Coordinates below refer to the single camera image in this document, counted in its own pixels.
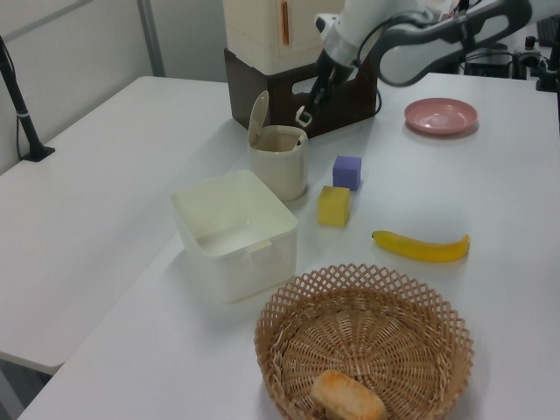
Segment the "black cable clamp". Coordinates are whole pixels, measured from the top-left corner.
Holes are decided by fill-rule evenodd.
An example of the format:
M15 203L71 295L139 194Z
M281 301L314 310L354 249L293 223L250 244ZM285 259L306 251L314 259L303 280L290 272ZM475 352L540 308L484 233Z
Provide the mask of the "black cable clamp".
M463 46L465 53L474 51L476 43L474 42L473 26L466 13L459 13L453 18L453 26L457 30L458 40Z

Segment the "white plastic container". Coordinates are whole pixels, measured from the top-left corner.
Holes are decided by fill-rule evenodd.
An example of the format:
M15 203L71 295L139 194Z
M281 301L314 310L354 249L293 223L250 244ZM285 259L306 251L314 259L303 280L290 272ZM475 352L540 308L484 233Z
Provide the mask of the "white plastic container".
M318 13L340 13L344 0L223 0L227 49L263 74L317 60Z
M307 186L309 146L298 127L263 127L269 108L269 92L256 98L248 126L248 159L251 171L281 200L301 196Z
M298 219L253 172L207 179L171 203L189 264L218 301L293 278Z

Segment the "white box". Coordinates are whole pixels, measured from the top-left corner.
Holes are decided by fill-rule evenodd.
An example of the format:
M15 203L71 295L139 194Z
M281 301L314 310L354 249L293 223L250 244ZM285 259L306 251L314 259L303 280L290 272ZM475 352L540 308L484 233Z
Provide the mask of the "white box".
M189 264L217 300L293 278L298 219L253 172L207 179L171 203Z
M263 74L314 63L323 43L318 13L340 13L344 0L223 0L227 49Z

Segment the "yellow sponge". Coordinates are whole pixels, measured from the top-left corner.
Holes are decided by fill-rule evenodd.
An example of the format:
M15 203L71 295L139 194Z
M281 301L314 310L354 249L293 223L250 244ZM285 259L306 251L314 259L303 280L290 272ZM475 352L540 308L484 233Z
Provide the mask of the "yellow sponge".
M350 189L325 185L318 196L318 222L322 225L344 227L347 224L349 214Z

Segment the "bread roll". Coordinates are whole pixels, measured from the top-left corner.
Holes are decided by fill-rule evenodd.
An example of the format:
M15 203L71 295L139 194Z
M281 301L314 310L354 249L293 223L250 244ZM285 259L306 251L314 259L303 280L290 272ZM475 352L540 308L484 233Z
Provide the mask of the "bread roll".
M326 370L315 379L311 399L330 420L387 420L379 396L336 370Z

